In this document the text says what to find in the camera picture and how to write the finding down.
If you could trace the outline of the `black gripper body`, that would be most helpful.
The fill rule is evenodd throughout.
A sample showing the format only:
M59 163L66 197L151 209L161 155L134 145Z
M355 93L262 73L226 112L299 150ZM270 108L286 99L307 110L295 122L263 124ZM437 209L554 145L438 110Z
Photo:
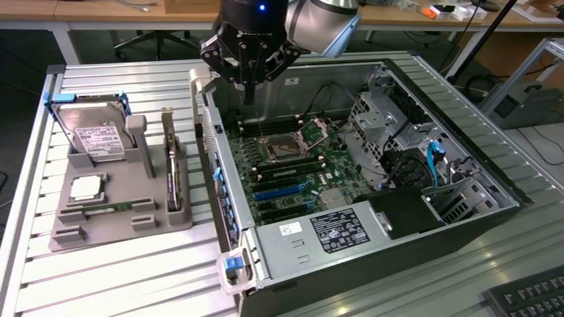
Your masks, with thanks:
M217 39L231 58L265 61L286 42L286 1L221 1Z

